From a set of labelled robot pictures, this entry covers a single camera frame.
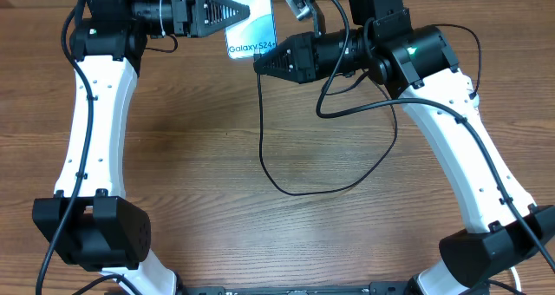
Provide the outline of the Samsung Galaxy smartphone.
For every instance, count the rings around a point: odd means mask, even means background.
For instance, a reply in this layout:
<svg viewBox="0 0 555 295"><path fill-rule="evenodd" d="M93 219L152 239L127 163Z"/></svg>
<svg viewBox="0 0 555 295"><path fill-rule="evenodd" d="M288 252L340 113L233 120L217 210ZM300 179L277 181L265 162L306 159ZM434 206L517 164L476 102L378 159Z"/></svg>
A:
<svg viewBox="0 0 555 295"><path fill-rule="evenodd" d="M265 54L277 45L272 0L232 0L247 5L247 19L225 29L227 54L231 59Z"/></svg>

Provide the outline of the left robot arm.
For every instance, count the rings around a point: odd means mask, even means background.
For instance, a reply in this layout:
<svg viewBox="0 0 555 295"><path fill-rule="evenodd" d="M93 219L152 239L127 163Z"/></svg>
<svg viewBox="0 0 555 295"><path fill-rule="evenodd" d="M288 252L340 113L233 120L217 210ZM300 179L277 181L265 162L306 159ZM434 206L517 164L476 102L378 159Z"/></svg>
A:
<svg viewBox="0 0 555 295"><path fill-rule="evenodd" d="M58 255L127 294L186 292L152 250L147 213L126 198L127 115L149 39L206 37L249 15L232 0L77 0L61 33L75 72L68 150L53 194L32 209L45 265Z"/></svg>

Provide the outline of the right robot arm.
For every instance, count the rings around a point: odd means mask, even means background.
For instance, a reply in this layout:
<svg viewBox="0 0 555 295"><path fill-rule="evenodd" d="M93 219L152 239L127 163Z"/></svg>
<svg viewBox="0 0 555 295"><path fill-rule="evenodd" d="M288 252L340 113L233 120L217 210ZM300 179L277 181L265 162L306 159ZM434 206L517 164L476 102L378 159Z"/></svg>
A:
<svg viewBox="0 0 555 295"><path fill-rule="evenodd" d="M435 265L393 293L485 294L498 273L546 254L554 209L538 205L502 160L480 119L478 84L460 70L439 25L414 28L402 0L349 0L343 29L328 33L316 0L285 1L314 29L256 55L257 75L329 86L362 70L418 126L459 203L463 229L440 241Z"/></svg>

